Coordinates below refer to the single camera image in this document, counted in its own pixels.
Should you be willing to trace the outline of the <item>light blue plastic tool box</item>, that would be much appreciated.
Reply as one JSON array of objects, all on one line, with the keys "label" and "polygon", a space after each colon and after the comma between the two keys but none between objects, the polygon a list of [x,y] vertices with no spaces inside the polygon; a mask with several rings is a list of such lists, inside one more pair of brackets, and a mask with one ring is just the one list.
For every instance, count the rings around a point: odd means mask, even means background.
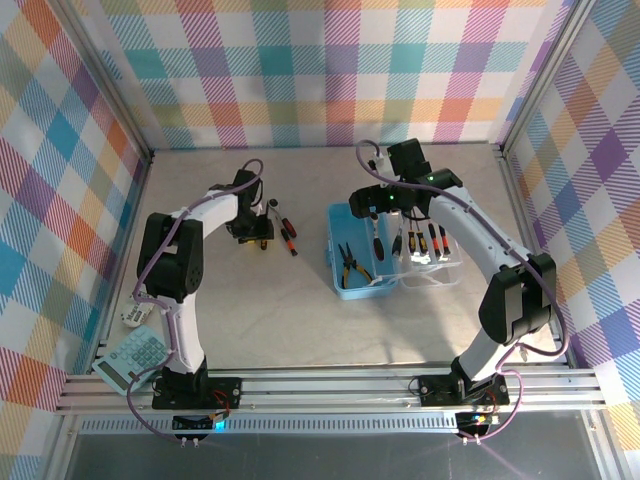
[{"label": "light blue plastic tool box", "polygon": [[[396,288],[407,291],[424,293],[429,289],[453,287],[460,283],[463,270],[461,250],[457,242],[447,234],[450,255],[443,256],[442,240],[438,225],[432,221],[420,222],[411,220],[396,212],[378,214],[379,236],[385,251],[385,259],[379,262],[373,249],[373,225],[370,218],[358,219],[351,214],[347,203],[336,203],[328,207],[328,248],[326,250],[327,263],[332,268],[334,288],[343,300],[361,300],[382,297],[391,294]],[[409,221],[413,222],[416,237],[416,252],[410,255],[408,249]],[[399,258],[392,256],[392,243],[398,229],[399,222],[403,222],[402,253]],[[428,223],[432,222],[438,238],[441,257],[435,258],[433,245],[428,230]],[[420,252],[417,230],[421,229],[427,241],[429,254],[423,256]],[[349,275],[348,288],[341,288],[343,260],[338,245],[348,242],[354,258],[373,277],[370,284],[357,271],[352,270]]]}]

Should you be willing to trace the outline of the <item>silver headed black red tool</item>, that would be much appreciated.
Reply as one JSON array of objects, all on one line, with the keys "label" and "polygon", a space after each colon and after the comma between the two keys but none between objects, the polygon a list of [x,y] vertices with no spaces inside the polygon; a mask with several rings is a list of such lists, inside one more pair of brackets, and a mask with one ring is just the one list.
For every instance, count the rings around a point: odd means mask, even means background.
[{"label": "silver headed black red tool", "polygon": [[297,232],[293,224],[289,221],[288,218],[283,217],[280,213],[279,202],[275,198],[272,198],[268,201],[268,205],[271,208],[271,210],[274,212],[276,219],[281,223],[282,227],[285,229],[288,235],[291,238],[296,238]]}]

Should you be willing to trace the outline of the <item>yellow handled pliers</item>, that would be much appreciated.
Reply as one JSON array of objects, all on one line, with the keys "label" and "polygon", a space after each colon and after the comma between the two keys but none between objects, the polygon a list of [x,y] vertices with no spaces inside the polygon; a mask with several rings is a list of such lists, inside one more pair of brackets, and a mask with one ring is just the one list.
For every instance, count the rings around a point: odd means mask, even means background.
[{"label": "yellow handled pliers", "polygon": [[351,248],[349,246],[349,243],[346,242],[345,245],[339,244],[338,247],[343,260],[341,288],[342,289],[348,288],[349,275],[352,270],[360,273],[365,278],[366,284],[370,284],[373,281],[372,275],[354,258]]}]

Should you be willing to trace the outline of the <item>small white tag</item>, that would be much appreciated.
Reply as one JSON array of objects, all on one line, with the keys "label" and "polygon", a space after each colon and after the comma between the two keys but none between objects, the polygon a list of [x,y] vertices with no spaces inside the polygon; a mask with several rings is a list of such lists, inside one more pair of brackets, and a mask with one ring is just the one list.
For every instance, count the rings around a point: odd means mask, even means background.
[{"label": "small white tag", "polygon": [[150,302],[138,302],[133,296],[129,296],[121,308],[120,319],[127,327],[138,328],[146,321],[153,307]]}]

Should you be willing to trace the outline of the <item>light blue calculator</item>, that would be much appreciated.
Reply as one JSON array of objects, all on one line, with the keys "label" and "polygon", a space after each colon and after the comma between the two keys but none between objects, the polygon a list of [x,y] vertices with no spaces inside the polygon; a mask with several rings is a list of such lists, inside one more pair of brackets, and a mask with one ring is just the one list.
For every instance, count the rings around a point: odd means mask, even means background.
[{"label": "light blue calculator", "polygon": [[114,349],[96,359],[93,371],[118,394],[140,388],[167,359],[160,335],[147,326],[133,330]]}]

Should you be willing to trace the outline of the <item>aluminium frame side rail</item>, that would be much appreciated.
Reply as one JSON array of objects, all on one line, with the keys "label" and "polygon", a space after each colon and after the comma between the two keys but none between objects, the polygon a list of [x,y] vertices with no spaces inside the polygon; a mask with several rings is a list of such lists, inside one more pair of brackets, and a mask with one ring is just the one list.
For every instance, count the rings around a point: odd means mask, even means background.
[{"label": "aluminium frame side rail", "polygon": [[89,356],[86,363],[86,373],[90,373],[92,371],[91,365],[93,361],[96,360],[98,358],[98,354],[106,348],[106,344],[109,339],[111,325],[116,315],[124,276],[131,254],[132,243],[135,237],[140,206],[145,194],[148,177],[154,164],[155,157],[155,149],[147,150],[141,157],[139,166],[135,171],[134,180],[132,181],[129,196],[126,201],[126,204],[130,207],[129,215],[122,227],[123,232],[117,236],[117,239],[120,241],[118,244],[120,249],[116,251],[116,264],[113,270],[113,278],[109,284],[108,295],[105,297],[104,309],[96,323],[96,329],[92,338]]},{"label": "aluminium frame side rail", "polygon": [[[512,210],[516,218],[522,243],[531,252],[540,254],[542,250],[530,222],[524,196],[519,189],[513,167],[507,156],[500,149],[497,149],[495,154],[496,161],[511,202]],[[551,360],[553,362],[567,364],[571,367],[572,358],[569,351],[570,336],[568,334],[566,320],[556,300],[553,300],[551,305],[549,330],[551,332],[552,339],[554,340],[555,350],[561,351],[560,354],[551,357]]]}]

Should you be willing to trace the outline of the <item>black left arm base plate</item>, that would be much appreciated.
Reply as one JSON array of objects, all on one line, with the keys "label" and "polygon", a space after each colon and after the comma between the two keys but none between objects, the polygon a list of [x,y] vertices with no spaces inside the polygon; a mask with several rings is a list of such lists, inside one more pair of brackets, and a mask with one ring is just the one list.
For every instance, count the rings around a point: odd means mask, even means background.
[{"label": "black left arm base plate", "polygon": [[239,377],[207,378],[195,382],[158,377],[152,384],[154,410],[237,409],[241,399]]}]

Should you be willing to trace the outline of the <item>aluminium frame cross rail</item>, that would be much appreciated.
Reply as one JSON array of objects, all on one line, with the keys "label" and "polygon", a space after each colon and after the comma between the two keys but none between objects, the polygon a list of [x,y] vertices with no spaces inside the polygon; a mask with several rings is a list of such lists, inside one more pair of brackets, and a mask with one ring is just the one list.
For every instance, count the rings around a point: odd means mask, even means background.
[{"label": "aluminium frame cross rail", "polygon": [[[605,407],[595,372],[564,364],[515,368],[523,380],[524,411],[591,410]],[[420,365],[212,371],[213,379],[238,377],[240,413],[382,413],[421,409],[417,378],[446,374]],[[124,414],[126,398],[99,376],[69,377],[57,402],[62,414]]]}]

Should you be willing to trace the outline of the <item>aluminium frame corner post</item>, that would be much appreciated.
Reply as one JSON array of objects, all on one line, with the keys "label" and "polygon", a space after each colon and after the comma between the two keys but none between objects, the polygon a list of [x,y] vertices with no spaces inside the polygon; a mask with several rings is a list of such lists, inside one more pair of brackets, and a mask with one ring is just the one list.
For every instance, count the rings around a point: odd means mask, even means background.
[{"label": "aluminium frame corner post", "polygon": [[490,139],[507,157],[531,121],[597,0],[548,0]]},{"label": "aluminium frame corner post", "polygon": [[60,21],[62,28],[69,35],[88,72],[94,79],[97,88],[104,95],[115,117],[121,123],[128,138],[134,143],[137,152],[146,165],[152,165],[154,149],[144,138],[141,129],[134,119],[132,111],[126,105],[124,97],[117,89],[115,80],[107,69],[102,55],[93,43],[80,17],[68,0],[47,0],[53,13]]}]

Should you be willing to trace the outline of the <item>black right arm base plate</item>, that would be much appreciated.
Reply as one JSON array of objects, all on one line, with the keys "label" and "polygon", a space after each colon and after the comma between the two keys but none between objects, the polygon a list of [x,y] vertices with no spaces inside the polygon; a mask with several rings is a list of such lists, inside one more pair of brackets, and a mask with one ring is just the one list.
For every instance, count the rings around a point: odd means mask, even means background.
[{"label": "black right arm base plate", "polygon": [[436,406],[506,406],[510,403],[508,388],[502,375],[480,382],[465,382],[462,377],[421,375],[418,396],[423,407]]}]

